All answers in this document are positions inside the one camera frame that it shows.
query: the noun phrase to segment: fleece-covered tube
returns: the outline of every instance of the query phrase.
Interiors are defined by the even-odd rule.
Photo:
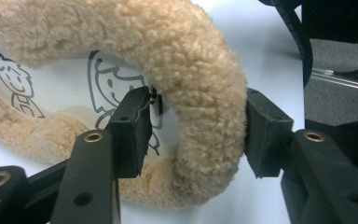
[[[123,198],[186,208],[221,193],[237,172],[246,80],[223,35],[190,1],[0,0],[0,46],[32,67],[100,49],[135,65],[165,96],[179,118],[176,158],[120,180]]]

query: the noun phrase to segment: beige sheepskin cover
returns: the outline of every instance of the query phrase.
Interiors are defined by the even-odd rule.
[[[0,0],[0,47],[34,68],[100,49],[143,71],[166,98],[179,118],[176,158],[120,180],[123,199],[166,209],[200,205],[237,172],[246,80],[223,35],[189,0]],[[31,122],[0,101],[0,142],[30,158],[67,159],[85,131],[65,115]]]

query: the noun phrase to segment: printed cartoon sticker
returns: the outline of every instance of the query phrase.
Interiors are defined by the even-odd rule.
[[[0,78],[2,82],[13,92],[11,105],[24,114],[43,119],[45,116],[32,101],[34,89],[31,76],[10,59],[0,54]]]
[[[104,129],[107,122],[115,113],[121,100],[128,91],[145,86],[145,79],[142,75],[123,76],[120,74],[120,67],[104,63],[98,50],[92,51],[89,55],[88,77],[89,93],[91,96],[92,106],[95,112],[101,114],[97,119],[95,127]],[[157,119],[151,119],[154,130],[162,128],[162,100],[157,95],[156,90],[152,89],[150,101],[151,112],[158,111]],[[149,141],[149,146],[156,150],[160,142],[155,132]]]

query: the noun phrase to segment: white tabletop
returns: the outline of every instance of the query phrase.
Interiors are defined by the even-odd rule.
[[[249,86],[263,92],[304,128],[302,63],[296,43],[277,11],[257,0],[193,0],[201,5],[241,56]],[[0,166],[19,165],[27,175],[47,167],[0,146]],[[201,207],[165,211],[121,202],[123,224],[132,223],[290,223],[280,178],[255,179],[245,157],[226,191]]]

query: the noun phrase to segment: cartoon character drawing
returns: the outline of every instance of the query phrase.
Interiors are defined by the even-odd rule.
[[[110,118],[115,113],[121,100],[128,91],[145,86],[145,79],[142,75],[121,76],[120,67],[110,63],[104,63],[102,55],[98,55],[98,50],[94,50],[89,55],[88,78],[89,93],[92,106],[97,113],[102,113],[97,119],[95,127],[104,129]],[[152,90],[150,101],[151,113],[158,111],[157,121],[152,121],[154,129],[162,128],[162,100],[157,95],[156,90]],[[155,132],[149,141],[149,146],[158,153],[160,143]]]
[[[45,116],[32,101],[34,89],[30,75],[10,59],[0,54],[0,78],[2,82],[13,92],[11,105],[24,114],[43,119]]]

